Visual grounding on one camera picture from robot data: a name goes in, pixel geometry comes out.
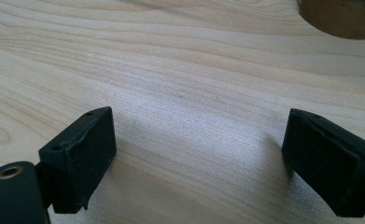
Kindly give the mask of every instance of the brown cup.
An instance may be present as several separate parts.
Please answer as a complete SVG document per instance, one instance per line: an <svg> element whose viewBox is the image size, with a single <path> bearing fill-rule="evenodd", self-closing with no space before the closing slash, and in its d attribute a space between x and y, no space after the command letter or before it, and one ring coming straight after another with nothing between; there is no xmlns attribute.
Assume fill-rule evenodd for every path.
<svg viewBox="0 0 365 224"><path fill-rule="evenodd" d="M302 17L319 30L365 39L365 0L298 0Z"/></svg>

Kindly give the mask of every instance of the wooden surface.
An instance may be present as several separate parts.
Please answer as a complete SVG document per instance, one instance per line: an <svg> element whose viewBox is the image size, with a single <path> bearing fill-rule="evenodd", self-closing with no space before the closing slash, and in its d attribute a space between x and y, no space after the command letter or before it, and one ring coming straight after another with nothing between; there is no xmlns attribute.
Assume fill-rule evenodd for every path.
<svg viewBox="0 0 365 224"><path fill-rule="evenodd" d="M365 223L282 160L292 107L365 139L365 41L295 0L0 1L0 166L106 105L118 155L53 223Z"/></svg>

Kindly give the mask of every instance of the brown cylindrical object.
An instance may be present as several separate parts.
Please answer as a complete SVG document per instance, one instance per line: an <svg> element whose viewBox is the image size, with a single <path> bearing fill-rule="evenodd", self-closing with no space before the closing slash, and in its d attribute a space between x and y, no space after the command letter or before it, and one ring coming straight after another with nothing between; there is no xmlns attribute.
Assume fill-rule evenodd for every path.
<svg viewBox="0 0 365 224"><path fill-rule="evenodd" d="M331 35L365 39L365 0L298 0L302 17Z"/></svg>

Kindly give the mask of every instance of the light wood tabletop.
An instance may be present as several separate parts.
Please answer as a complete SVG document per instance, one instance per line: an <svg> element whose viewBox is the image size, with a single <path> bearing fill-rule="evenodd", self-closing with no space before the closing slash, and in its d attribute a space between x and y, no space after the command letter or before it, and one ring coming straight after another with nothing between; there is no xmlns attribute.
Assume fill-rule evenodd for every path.
<svg viewBox="0 0 365 224"><path fill-rule="evenodd" d="M292 107L365 139L365 40L296 0L0 0L0 166L107 105L117 156L52 223L365 223L282 159Z"/></svg>

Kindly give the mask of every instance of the wood grain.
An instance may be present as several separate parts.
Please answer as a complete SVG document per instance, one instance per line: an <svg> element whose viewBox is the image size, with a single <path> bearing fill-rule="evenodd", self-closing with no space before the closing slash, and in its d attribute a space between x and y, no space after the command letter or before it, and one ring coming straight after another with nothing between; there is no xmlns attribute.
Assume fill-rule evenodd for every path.
<svg viewBox="0 0 365 224"><path fill-rule="evenodd" d="M282 160L292 107L365 139L365 41L295 0L0 1L0 165L106 105L118 155L53 223L365 223Z"/></svg>

